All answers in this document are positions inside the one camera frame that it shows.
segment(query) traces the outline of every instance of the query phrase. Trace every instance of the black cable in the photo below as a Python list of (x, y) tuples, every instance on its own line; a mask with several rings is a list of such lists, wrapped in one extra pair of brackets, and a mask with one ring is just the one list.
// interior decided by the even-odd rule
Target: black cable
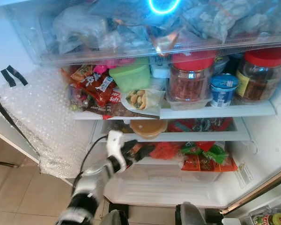
[(5, 166), (9, 166), (9, 167), (19, 167), (18, 165), (15, 165), (13, 163), (6, 163), (6, 162), (0, 162), (0, 165), (5, 165)]
[(105, 135), (105, 136), (102, 136), (102, 137), (98, 138), (98, 139), (93, 143), (93, 145), (90, 147), (90, 149), (88, 150), (88, 152), (86, 153), (86, 155), (85, 155), (85, 157), (84, 157), (84, 159), (83, 159), (83, 161), (82, 161), (82, 163), (81, 163), (79, 173), (78, 173), (78, 175), (77, 175), (77, 176), (75, 177), (75, 179), (74, 179), (73, 188), (72, 188), (72, 195), (73, 195), (73, 193), (74, 193), (74, 191), (75, 191), (75, 189), (76, 189), (76, 185), (77, 185), (78, 180), (80, 179), (81, 175), (83, 174), (83, 165), (84, 165), (84, 163), (85, 163), (85, 160), (86, 160), (87, 157), (89, 156), (89, 154), (90, 154), (90, 152), (92, 151), (92, 149), (94, 148), (94, 146), (95, 146), (100, 140), (102, 140), (102, 139), (104, 139), (104, 138), (107, 138), (107, 137), (108, 137), (108, 135)]

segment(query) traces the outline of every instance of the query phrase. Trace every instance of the green lid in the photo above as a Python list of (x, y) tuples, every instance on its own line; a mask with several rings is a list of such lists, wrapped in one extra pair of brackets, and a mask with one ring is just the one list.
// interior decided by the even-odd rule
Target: green lid
[(147, 57), (141, 57), (135, 60), (133, 63), (124, 66), (124, 67), (117, 67), (115, 69), (109, 70), (109, 75), (112, 77), (119, 77), (119, 76), (126, 76), (130, 75), (131, 73), (137, 73), (144, 70), (148, 67), (149, 62)]
[(274, 225), (281, 225), (281, 213), (275, 213), (273, 215), (273, 223)]

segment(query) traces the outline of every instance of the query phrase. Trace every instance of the green snack package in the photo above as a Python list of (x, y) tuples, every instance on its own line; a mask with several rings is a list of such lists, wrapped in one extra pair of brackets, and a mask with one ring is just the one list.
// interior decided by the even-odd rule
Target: green snack package
[(229, 154), (225, 151), (225, 142), (216, 142), (209, 149), (209, 151), (204, 151), (202, 154), (218, 164), (223, 164), (225, 159), (229, 156)]
[(195, 142), (187, 142), (181, 147), (181, 152), (183, 154), (198, 155), (202, 152), (202, 149), (196, 146)]

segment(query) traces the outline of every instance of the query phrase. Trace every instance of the green plastic container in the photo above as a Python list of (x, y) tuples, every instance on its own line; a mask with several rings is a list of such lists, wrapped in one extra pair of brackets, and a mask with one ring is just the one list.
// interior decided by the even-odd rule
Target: green plastic container
[(122, 92), (147, 88), (150, 85), (148, 58), (139, 58), (127, 66), (110, 69), (109, 75)]

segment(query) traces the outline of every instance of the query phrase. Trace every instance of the bubble wrap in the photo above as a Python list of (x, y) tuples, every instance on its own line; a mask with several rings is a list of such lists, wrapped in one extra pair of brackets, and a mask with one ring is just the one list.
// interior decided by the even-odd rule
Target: bubble wrap
[(86, 154), (92, 123), (73, 119), (67, 84), (57, 68), (23, 75), (28, 85), (2, 86), (0, 102), (39, 154), (41, 172), (73, 178)]

